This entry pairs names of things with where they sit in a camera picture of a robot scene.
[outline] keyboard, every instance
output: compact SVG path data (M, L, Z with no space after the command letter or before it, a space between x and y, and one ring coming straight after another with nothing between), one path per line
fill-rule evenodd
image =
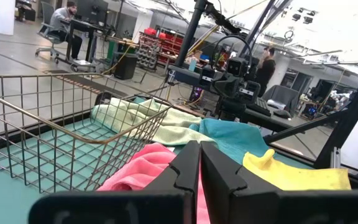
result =
M257 98L255 100L254 104L247 105L247 109L256 111L256 112L264 114L266 116L271 116L272 115L270 110L267 108L266 101L261 99L261 98Z

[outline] person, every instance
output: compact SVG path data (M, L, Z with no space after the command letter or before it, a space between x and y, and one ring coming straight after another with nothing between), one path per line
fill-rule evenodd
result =
M77 6L74 2L68 1L67 6L56 9L52 14L50 19L50 25L53 27L51 34L57 35L60 38L60 41L68 42L68 32L69 29L67 26L61 23L62 20L70 21L73 16L77 13ZM77 35L73 35L71 39L71 57L73 60L78 60L78 54L81 50L82 38Z
M255 82L260 84L260 92L258 97L262 97L266 92L267 83L273 76L276 63L273 59L275 49L273 47L264 48L262 57L259 60L256 71Z

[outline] wire basket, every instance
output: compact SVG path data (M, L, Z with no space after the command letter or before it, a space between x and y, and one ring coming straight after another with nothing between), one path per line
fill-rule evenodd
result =
M102 77L98 83L110 91L72 81L85 75ZM138 111L151 110L150 106L125 110L110 104L110 97L119 98L119 103L134 98L120 96L120 90L164 107L144 117ZM104 120L93 118L94 105L105 104L139 119L128 123L115 116L118 112L105 113L121 124L114 132ZM99 74L0 76L0 170L40 193L97 189L151 141L171 107L161 98Z

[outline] black pants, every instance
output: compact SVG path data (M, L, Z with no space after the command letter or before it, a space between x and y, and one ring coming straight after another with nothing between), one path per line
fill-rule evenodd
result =
M50 32L51 34L58 35L60 41L68 42L68 34L62 30L54 30ZM71 57L78 58L78 54L81 50L82 38L74 35L74 38L71 39Z

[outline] computer monitor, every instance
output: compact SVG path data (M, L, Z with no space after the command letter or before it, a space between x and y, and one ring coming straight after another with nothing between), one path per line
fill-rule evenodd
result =
M84 21L106 23L108 5L103 0L78 0L76 17Z

